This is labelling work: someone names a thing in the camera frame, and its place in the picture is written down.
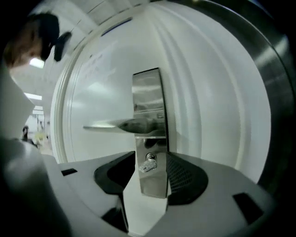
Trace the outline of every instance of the ceiling light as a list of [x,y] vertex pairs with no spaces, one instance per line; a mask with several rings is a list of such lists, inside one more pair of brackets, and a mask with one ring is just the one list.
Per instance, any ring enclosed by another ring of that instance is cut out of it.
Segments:
[[34,99],[34,100],[42,100],[41,95],[36,95],[36,94],[30,94],[30,93],[25,93],[26,97],[29,99]]
[[41,115],[44,115],[43,111],[40,111],[40,110],[33,110],[32,114],[41,114]]
[[42,69],[44,66],[44,61],[42,61],[41,59],[38,59],[38,58],[32,58],[30,60],[30,65]]
[[35,106],[34,110],[43,110],[42,106]]

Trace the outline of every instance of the person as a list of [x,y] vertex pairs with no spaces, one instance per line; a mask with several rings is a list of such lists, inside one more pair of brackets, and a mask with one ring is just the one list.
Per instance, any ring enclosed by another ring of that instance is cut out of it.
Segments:
[[28,64],[32,58],[45,61],[60,34],[59,20],[51,13],[27,17],[20,30],[4,48],[3,58],[11,69]]
[[26,125],[23,128],[22,141],[28,142],[28,143],[32,144],[33,146],[36,146],[37,147],[37,145],[33,142],[33,140],[28,138],[28,132],[29,132],[29,127]]

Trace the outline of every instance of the ceiling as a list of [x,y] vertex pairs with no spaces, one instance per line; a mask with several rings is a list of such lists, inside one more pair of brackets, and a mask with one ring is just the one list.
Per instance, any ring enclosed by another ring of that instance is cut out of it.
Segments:
[[147,3],[148,0],[45,0],[33,12],[51,12],[59,18],[60,34],[70,31],[72,38],[67,54],[60,62],[54,62],[53,51],[44,68],[26,65],[13,69],[12,77],[26,93],[38,94],[42,100],[32,100],[43,106],[49,116],[53,92],[57,80],[77,45],[96,27],[112,16],[131,7]]

